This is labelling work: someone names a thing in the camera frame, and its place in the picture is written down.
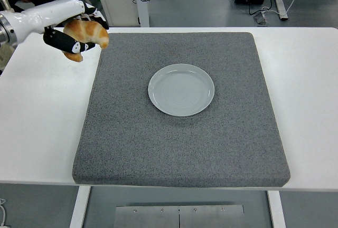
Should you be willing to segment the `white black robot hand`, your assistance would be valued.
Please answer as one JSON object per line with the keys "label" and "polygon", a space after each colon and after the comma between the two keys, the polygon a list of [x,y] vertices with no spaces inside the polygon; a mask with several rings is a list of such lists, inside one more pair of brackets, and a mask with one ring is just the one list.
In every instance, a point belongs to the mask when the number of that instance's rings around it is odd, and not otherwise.
{"label": "white black robot hand", "polygon": [[20,13],[1,12],[1,45],[17,46],[31,33],[43,34],[44,42],[63,52],[78,54],[95,46],[95,42],[80,42],[54,30],[63,21],[74,18],[81,23],[93,22],[109,29],[103,15],[94,7],[79,0],[58,0]]}

